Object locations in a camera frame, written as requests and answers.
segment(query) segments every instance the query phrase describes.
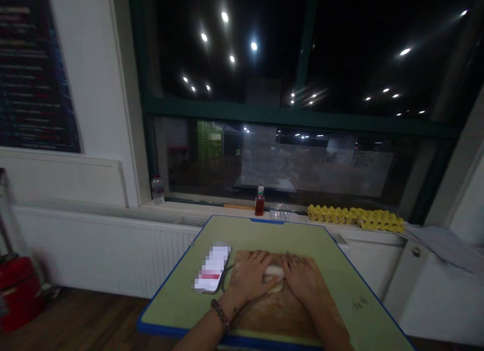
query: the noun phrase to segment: blue table edge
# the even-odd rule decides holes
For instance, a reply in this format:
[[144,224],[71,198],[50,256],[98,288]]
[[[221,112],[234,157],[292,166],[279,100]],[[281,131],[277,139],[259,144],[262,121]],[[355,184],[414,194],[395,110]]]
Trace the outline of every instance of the blue table edge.
[[[208,218],[207,222],[203,225],[202,229],[199,231],[199,233],[197,234],[197,236],[195,236],[195,238],[193,239],[193,242],[195,242],[195,240],[197,240],[198,236],[202,233],[203,229],[210,222],[210,220],[212,219],[213,216],[236,217],[236,218],[244,218],[244,219],[247,218],[247,217],[243,217],[243,216],[228,216],[228,215],[217,215],[217,214],[213,214],[213,215],[211,215]],[[282,225],[285,222],[290,222],[290,221],[276,221],[276,220],[265,220],[265,219],[254,219],[254,218],[249,218],[249,219],[251,221],[254,221],[254,222],[266,222],[266,223],[272,223],[272,224],[277,224],[277,225]],[[326,231],[326,233],[329,235],[329,237],[336,244],[336,247],[339,249],[339,251],[341,251],[341,253],[346,258],[346,260],[351,264],[351,266],[353,267],[353,269],[355,270],[355,272],[359,275],[359,277],[362,279],[362,281],[365,283],[365,285],[368,287],[368,289],[372,292],[373,296],[378,301],[378,303],[380,303],[380,305],[383,307],[383,309],[385,310],[385,312],[387,312],[388,316],[393,321],[393,323],[395,323],[395,325],[400,330],[400,332],[403,334],[403,336],[405,337],[405,339],[407,340],[407,342],[413,347],[413,349],[415,351],[417,351],[417,349],[415,348],[415,346],[408,339],[408,337],[405,334],[405,332],[403,332],[403,330],[400,328],[400,326],[398,325],[398,323],[392,317],[392,315],[390,314],[390,312],[388,312],[388,310],[385,308],[385,306],[383,305],[383,303],[377,297],[377,295],[375,294],[375,292],[373,292],[372,288],[368,285],[368,283],[365,281],[365,279],[357,271],[357,269],[354,267],[353,263],[348,259],[348,257],[346,256],[346,254],[341,250],[341,248],[338,246],[338,244],[336,243],[336,241],[331,237],[331,235],[329,234],[328,230],[323,225],[308,224],[308,223],[304,223],[303,225],[319,226],[319,227],[322,227]],[[156,291],[155,295],[150,300],[150,303],[148,303],[148,305],[145,307],[145,309],[141,313],[140,317],[138,318],[138,321],[136,322],[136,328],[140,332],[144,332],[144,333],[148,333],[148,334],[156,335],[156,336],[167,336],[167,337],[177,337],[177,338],[182,338],[183,336],[185,336],[189,332],[189,329],[186,329],[186,328],[168,327],[168,326],[157,326],[157,325],[154,325],[154,324],[151,324],[151,323],[144,323],[143,321],[141,321],[141,319],[143,318],[146,310],[150,307],[151,303],[156,298],[156,296],[158,295],[158,293],[160,292],[160,290],[165,285],[166,281],[170,278],[171,274],[175,271],[176,267],[178,267],[178,264],[180,263],[180,261],[182,261],[182,259],[184,258],[185,254],[188,252],[188,250],[190,250],[191,247],[192,246],[189,246],[188,249],[185,250],[185,252],[181,256],[180,260],[178,260],[178,262],[175,265],[175,267],[171,270],[171,272],[168,275],[168,277],[166,277],[166,279],[163,282],[163,284],[160,286],[160,288],[158,289],[158,291]],[[277,350],[307,350],[307,351],[309,351],[309,350],[322,350],[322,348],[319,347],[319,346],[308,346],[308,345],[301,345],[301,344],[298,344],[298,343],[272,341],[272,340],[266,340],[266,339],[262,339],[262,338],[243,337],[243,336],[235,336],[235,335],[230,335],[230,334],[224,335],[222,337],[222,340],[220,340],[220,344],[227,345],[227,346],[238,346],[238,347],[246,347],[246,348],[266,349],[266,350],[270,350],[270,351],[277,351]]]

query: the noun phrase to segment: green window frame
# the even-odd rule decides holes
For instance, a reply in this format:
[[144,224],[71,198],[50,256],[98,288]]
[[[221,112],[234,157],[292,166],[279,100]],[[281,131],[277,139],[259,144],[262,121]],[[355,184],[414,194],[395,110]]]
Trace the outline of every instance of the green window frame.
[[[130,0],[130,7],[150,178],[156,173],[157,167],[154,128],[151,120],[153,116],[157,115],[243,121],[287,128],[305,127],[308,130],[324,129],[434,139],[437,140],[436,153],[409,218],[412,223],[423,224],[462,131],[463,123],[425,122],[406,118],[305,111],[301,110],[301,103],[298,101],[294,106],[285,108],[157,97],[150,90],[147,25],[143,1]],[[307,0],[301,33],[301,51],[296,70],[296,91],[303,89],[306,83],[317,5],[318,0]]]

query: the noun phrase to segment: glass pane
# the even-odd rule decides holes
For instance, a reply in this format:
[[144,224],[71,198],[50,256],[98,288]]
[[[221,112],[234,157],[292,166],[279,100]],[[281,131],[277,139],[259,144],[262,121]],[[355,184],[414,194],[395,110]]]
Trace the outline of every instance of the glass pane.
[[306,110],[439,120],[477,42],[479,1],[319,0],[297,98]]
[[[266,204],[409,213],[399,207],[418,139],[195,119],[157,118],[155,128],[168,199],[192,194],[192,200],[251,205],[257,186],[264,186]],[[413,174],[415,183],[426,172]],[[406,199],[405,206],[413,203]]]
[[279,107],[292,90],[306,0],[155,2],[163,96]]

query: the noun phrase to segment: wooden floor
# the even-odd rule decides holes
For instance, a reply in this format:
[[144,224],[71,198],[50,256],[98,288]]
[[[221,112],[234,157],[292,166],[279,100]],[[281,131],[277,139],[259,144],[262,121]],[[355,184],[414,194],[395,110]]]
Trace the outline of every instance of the wooden floor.
[[[148,336],[136,320],[148,300],[64,289],[35,320],[0,334],[0,350],[166,351],[176,339]],[[413,338],[418,351],[469,351],[475,347]]]

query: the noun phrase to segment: plastic bottle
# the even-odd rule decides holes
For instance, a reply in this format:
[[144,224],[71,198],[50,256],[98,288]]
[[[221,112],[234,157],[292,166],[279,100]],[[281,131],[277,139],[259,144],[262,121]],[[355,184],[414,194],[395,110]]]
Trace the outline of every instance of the plastic bottle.
[[163,181],[159,174],[155,174],[151,180],[151,196],[155,201],[155,205],[165,203],[165,190],[163,188]]
[[264,215],[264,186],[257,187],[256,216]]

